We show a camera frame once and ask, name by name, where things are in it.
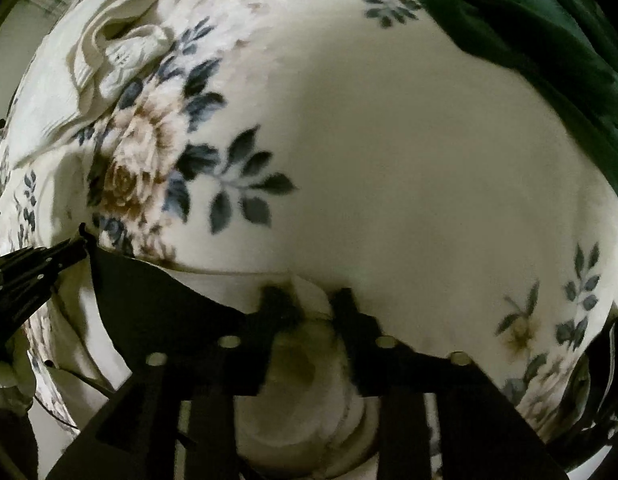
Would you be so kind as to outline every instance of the floral print fabric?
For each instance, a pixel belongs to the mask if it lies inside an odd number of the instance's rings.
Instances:
[[[27,167],[1,150],[0,254],[85,221],[171,269],[351,286],[416,351],[470,354],[550,440],[618,305],[618,200],[533,89],[418,0],[161,0],[143,20],[172,49],[112,110]],[[33,354],[52,333],[28,330]]]

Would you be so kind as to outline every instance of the black cable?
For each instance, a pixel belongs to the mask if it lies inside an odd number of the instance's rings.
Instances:
[[[62,420],[58,416],[55,416],[53,413],[51,413],[51,411],[42,403],[42,401],[40,399],[38,399],[38,396],[34,396],[34,399],[37,400],[38,404],[42,407],[42,409],[45,410],[50,416],[55,418],[55,420],[57,420],[57,422],[60,422],[60,424],[68,426],[69,428],[73,428],[74,430],[80,431],[80,429],[77,426],[74,426],[73,424],[69,424],[69,422],[67,422],[65,420]]]

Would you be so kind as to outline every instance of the dark green cloth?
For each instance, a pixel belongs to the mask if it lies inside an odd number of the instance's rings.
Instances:
[[[420,0],[457,46],[523,75],[618,195],[618,35],[594,0]]]

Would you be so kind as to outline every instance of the wire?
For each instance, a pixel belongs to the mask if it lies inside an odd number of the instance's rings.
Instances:
[[[50,416],[52,416],[53,418],[55,418],[55,420],[57,420],[58,422],[60,422],[60,424],[63,424],[65,426],[68,426],[69,428],[72,428],[74,430],[80,431],[80,428],[78,428],[77,426],[74,426],[73,424],[69,424],[69,422],[62,420],[61,418],[59,418],[58,416],[55,416],[53,413],[51,413],[51,411],[42,403],[42,401],[40,399],[38,399],[38,396],[34,396],[35,400],[38,401],[38,404],[42,407],[43,410],[45,410]]]

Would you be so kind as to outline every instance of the green blanket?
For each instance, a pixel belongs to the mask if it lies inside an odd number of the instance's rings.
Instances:
[[[618,35],[594,0],[420,0],[465,52],[517,70],[618,195]]]

